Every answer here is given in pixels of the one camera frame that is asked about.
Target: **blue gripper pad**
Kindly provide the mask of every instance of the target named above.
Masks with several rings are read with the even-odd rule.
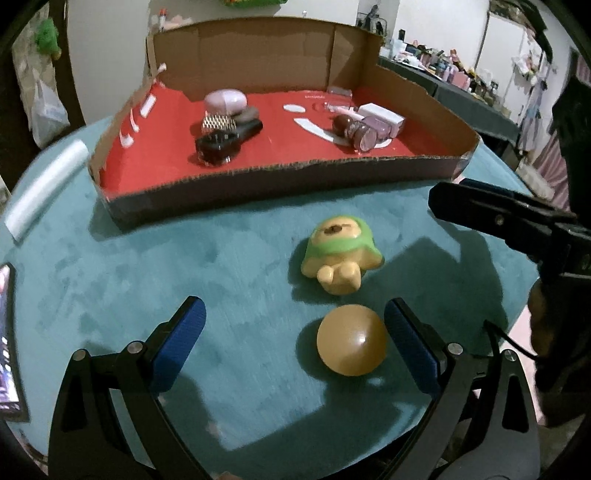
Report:
[[[437,398],[441,392],[437,359],[394,300],[386,304],[384,323],[419,390]]]
[[[206,309],[203,300],[189,297],[173,316],[172,331],[152,360],[150,391],[157,395],[170,390],[193,346],[205,327]]]

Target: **blue table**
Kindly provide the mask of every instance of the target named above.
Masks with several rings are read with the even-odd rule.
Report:
[[[108,121],[44,151],[13,200],[71,138],[92,149]],[[526,191],[484,145],[465,175]],[[17,271],[18,362],[31,414],[30,423],[12,427],[46,452],[70,355],[120,351],[197,295],[207,325],[161,401],[208,471],[312,480],[384,447],[418,423],[428,398],[393,345],[367,377],[327,370],[315,346],[320,319],[344,303],[382,314],[387,300],[401,296],[445,340],[485,353],[483,320],[507,330],[537,277],[534,264],[502,241],[435,220],[427,208],[432,184],[249,203],[121,232],[80,171],[22,244],[0,225],[1,258]],[[299,273],[308,235],[338,213],[364,218],[386,258],[344,299]],[[132,450],[149,462],[115,401]]]

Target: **white box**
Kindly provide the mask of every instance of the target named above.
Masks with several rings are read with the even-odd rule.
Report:
[[[405,118],[403,116],[398,115],[383,106],[376,105],[375,103],[366,103],[365,105],[360,106],[358,113],[363,116],[377,116],[384,122],[390,124],[392,126],[390,138],[396,138],[404,126]]]

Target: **plastic ball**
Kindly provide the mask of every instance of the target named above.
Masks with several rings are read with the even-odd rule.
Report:
[[[363,305],[343,305],[322,320],[316,346],[332,371],[358,377],[384,361],[387,339],[388,332],[377,313]]]

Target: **gray tablecloth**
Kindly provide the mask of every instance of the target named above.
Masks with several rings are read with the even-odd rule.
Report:
[[[455,85],[442,82],[399,62],[380,57],[379,65],[423,87],[429,95],[449,108],[480,134],[517,144],[519,128],[500,112]]]

